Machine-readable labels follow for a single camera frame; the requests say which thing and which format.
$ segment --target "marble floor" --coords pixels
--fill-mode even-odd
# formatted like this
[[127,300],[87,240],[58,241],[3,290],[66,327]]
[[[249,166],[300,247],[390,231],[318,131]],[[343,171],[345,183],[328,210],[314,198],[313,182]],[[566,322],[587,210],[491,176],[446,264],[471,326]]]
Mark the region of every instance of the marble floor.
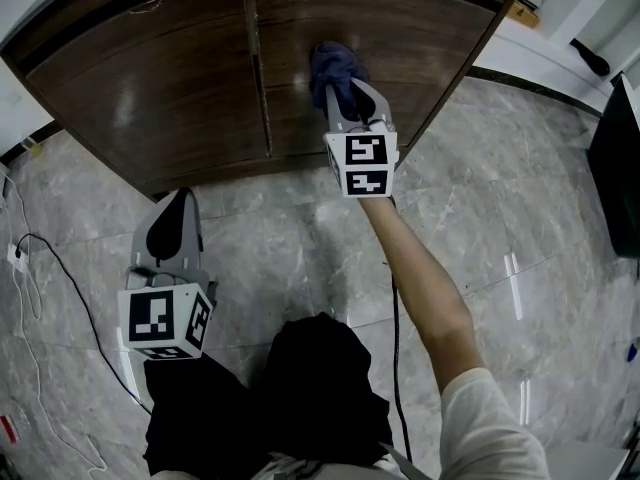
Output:
[[[398,171],[400,211],[448,269],[471,308],[478,341],[516,415],[545,444],[620,445],[640,408],[635,263],[616,258],[585,148],[597,119],[518,89],[465,79]],[[11,166],[31,228],[55,244],[91,306],[109,359],[122,371],[116,292],[131,232],[151,203],[65,132]],[[219,283],[209,355],[251,384],[283,322],[327,311],[372,354],[374,390],[392,399],[388,267],[357,202],[328,169],[197,187],[204,267]],[[21,235],[15,191],[0,243]],[[149,418],[101,360],[86,314],[49,252],[33,246],[44,309],[24,333],[41,369],[53,427],[109,465],[95,478],[147,477]],[[36,399],[36,370],[19,298],[0,261],[0,413],[21,440],[5,446],[24,478],[82,478],[86,464],[54,440]],[[400,389],[414,457],[439,473],[438,393],[417,333],[401,317]],[[142,358],[131,353],[147,404]],[[395,409],[395,440],[402,440]]]

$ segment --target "white shirt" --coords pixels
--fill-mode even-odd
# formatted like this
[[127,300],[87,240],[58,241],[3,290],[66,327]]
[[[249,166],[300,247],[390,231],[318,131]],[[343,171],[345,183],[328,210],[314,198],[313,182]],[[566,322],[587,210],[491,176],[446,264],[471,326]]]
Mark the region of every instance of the white shirt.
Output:
[[[393,449],[389,450],[409,480],[428,479]],[[442,393],[440,480],[548,480],[547,461],[540,442],[523,428],[511,411],[491,373],[469,370],[449,383]],[[296,461],[281,457],[253,480],[271,480],[274,473]],[[314,480],[397,480],[397,469],[386,461],[375,468],[325,464]],[[186,473],[163,471],[152,480],[197,480]]]

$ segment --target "electrical outlet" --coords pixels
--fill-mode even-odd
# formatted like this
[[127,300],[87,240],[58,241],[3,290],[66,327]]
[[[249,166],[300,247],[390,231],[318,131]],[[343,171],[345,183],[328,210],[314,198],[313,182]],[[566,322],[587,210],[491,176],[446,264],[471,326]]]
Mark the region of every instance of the electrical outlet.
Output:
[[23,274],[27,273],[27,266],[29,264],[29,255],[26,252],[21,252],[20,257],[16,258],[16,246],[9,244],[9,251],[7,252],[7,260],[13,265],[13,268]]

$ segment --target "cloth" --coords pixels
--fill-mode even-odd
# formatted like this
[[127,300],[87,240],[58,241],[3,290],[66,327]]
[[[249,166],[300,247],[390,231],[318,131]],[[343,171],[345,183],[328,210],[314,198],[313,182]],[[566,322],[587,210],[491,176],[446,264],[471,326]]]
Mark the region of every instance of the cloth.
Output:
[[371,466],[391,444],[389,403],[368,380],[371,356],[326,314],[286,323],[262,385],[247,390],[210,357],[146,361],[154,400],[144,455],[152,475],[249,479],[278,452],[308,461]]
[[[542,445],[518,424],[491,373],[469,370],[442,394],[441,480],[548,480]],[[404,471],[409,480],[420,478]],[[273,478],[257,476],[254,480]],[[388,471],[326,464],[314,480],[393,480]],[[192,480],[182,476],[153,480]]]
[[358,121],[356,98],[352,92],[351,78],[368,82],[366,71],[349,48],[322,41],[311,54],[311,93],[313,106],[325,111],[327,108],[327,84],[333,85],[342,115],[349,121]]

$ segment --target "black cable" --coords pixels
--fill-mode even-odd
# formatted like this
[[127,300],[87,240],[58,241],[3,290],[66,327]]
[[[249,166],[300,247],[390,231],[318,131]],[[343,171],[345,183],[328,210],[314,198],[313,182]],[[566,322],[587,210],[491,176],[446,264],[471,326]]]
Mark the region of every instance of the black cable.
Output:
[[[394,208],[396,207],[396,201],[393,196],[390,196],[391,203]],[[394,346],[393,346],[393,394],[396,401],[396,409],[398,411],[398,417],[400,418],[400,424],[402,425],[402,436],[404,438],[404,449],[407,454],[409,462],[413,462],[411,454],[411,443],[409,442],[409,430],[407,429],[407,420],[404,418],[404,412],[402,411],[402,402],[400,401],[400,386],[398,385],[398,362],[400,360],[400,308],[398,306],[398,287],[396,286],[396,280],[391,275],[391,291],[393,292],[393,326],[394,326]]]
[[36,240],[40,240],[41,242],[44,242],[47,245],[47,247],[49,248],[49,250],[51,251],[51,254],[53,254],[55,256],[56,260],[58,260],[58,263],[60,264],[60,267],[62,267],[62,270],[67,275],[67,277],[69,278],[71,283],[73,284],[73,287],[76,289],[76,293],[78,294],[78,297],[80,297],[80,300],[82,301],[82,305],[84,306],[84,309],[87,310],[87,316],[89,317],[89,322],[91,323],[91,329],[93,330],[93,335],[95,336],[96,344],[98,345],[98,352],[100,352],[100,355],[102,356],[102,359],[104,359],[104,362],[107,363],[107,366],[109,366],[109,369],[113,372],[113,375],[115,376],[116,380],[122,386],[122,389],[124,389],[127,393],[129,393],[129,396],[131,396],[131,398],[133,398],[136,402],[138,402],[140,407],[142,407],[149,415],[151,415],[151,411],[144,406],[144,404],[142,403],[142,400],[140,400],[136,395],[134,395],[129,390],[129,388],[126,386],[126,384],[124,382],[122,382],[122,379],[118,375],[118,372],[116,372],[114,367],[111,366],[111,363],[109,362],[109,360],[107,359],[107,356],[105,355],[104,351],[102,350],[102,345],[100,344],[100,339],[98,338],[98,331],[96,330],[96,326],[95,326],[95,324],[93,322],[93,316],[91,315],[91,311],[89,310],[89,306],[87,305],[87,302],[84,300],[84,297],[82,296],[82,293],[80,292],[80,288],[78,288],[78,284],[76,283],[76,280],[69,273],[69,271],[67,270],[67,267],[64,266],[64,263],[60,259],[60,256],[58,256],[58,253],[56,253],[56,251],[53,250],[53,247],[51,247],[51,244],[45,238],[42,238],[41,236],[34,235],[33,233],[27,233],[20,240],[18,240],[18,245],[16,246],[16,252],[19,251],[20,244],[22,243],[22,240],[24,240],[28,236],[30,236],[32,238],[35,238]]

